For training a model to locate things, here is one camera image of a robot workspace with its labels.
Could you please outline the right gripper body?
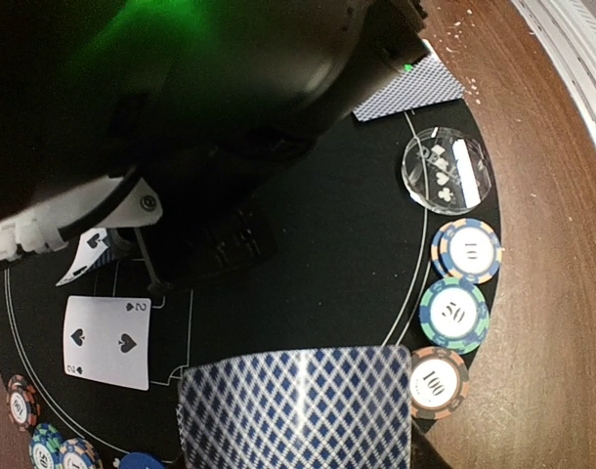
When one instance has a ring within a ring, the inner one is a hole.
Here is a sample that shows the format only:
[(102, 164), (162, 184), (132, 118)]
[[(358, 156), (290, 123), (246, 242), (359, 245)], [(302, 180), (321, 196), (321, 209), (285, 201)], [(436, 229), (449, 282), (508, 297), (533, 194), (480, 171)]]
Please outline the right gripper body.
[(158, 222), (123, 231), (144, 261), (148, 291), (189, 290), (260, 265), (277, 251), (253, 196), (316, 146), (274, 127), (167, 150), (142, 168), (162, 206)]

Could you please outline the nine of spades card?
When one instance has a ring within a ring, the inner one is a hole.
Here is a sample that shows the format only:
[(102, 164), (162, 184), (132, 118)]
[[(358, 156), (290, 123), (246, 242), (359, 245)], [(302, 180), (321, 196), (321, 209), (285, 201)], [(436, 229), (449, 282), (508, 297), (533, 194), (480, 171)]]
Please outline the nine of spades card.
[(94, 228), (84, 233), (77, 246), (75, 257), (66, 274), (56, 286), (69, 284), (115, 259), (115, 251), (109, 232), (105, 228)]

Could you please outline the two of spades card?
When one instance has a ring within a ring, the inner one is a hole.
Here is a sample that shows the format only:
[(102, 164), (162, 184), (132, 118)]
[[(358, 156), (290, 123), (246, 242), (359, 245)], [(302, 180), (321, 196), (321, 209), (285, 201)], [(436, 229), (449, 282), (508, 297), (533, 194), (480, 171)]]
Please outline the two of spades card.
[(69, 296), (64, 314), (64, 373), (146, 391), (150, 312), (149, 298)]

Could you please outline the grey card deck box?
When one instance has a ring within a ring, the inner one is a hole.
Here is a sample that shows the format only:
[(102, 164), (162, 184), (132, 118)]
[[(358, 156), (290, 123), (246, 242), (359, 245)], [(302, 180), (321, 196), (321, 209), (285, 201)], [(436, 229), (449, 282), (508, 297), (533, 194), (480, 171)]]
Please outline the grey card deck box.
[(407, 468), (404, 346), (276, 351), (186, 370), (177, 422), (189, 468)]

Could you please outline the dealt card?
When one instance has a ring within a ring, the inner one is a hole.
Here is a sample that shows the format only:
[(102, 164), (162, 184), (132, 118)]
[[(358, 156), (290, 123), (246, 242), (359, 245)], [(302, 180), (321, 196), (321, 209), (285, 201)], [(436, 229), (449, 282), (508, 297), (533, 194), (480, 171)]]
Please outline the dealt card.
[(406, 64), (404, 71), (387, 86), (353, 110), (359, 122), (367, 122), (462, 99), (463, 85), (449, 71), (429, 41), (429, 54), (416, 64)]

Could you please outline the blue small blind button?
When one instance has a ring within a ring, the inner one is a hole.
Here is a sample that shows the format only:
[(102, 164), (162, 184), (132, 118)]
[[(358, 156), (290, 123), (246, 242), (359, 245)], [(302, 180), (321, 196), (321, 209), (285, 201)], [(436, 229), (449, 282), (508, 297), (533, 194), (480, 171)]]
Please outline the blue small blind button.
[(130, 452), (123, 456), (118, 469), (164, 469), (163, 463), (145, 452)]

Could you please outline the green fifty chip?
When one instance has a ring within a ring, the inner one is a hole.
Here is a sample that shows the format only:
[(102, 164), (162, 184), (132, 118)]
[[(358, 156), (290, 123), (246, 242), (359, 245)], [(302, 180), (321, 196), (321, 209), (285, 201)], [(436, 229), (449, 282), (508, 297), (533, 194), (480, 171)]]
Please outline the green fifty chip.
[(60, 469), (60, 449), (64, 439), (51, 423), (38, 424), (29, 443), (29, 457), (34, 469)]

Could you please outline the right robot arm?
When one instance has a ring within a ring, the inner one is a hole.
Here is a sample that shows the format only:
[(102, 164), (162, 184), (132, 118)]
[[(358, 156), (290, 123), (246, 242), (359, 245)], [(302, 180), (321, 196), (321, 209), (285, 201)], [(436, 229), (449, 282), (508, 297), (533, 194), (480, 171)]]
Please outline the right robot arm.
[(0, 1), (0, 272), (107, 232), (150, 290), (277, 250), (268, 179), (428, 53), (417, 1)]

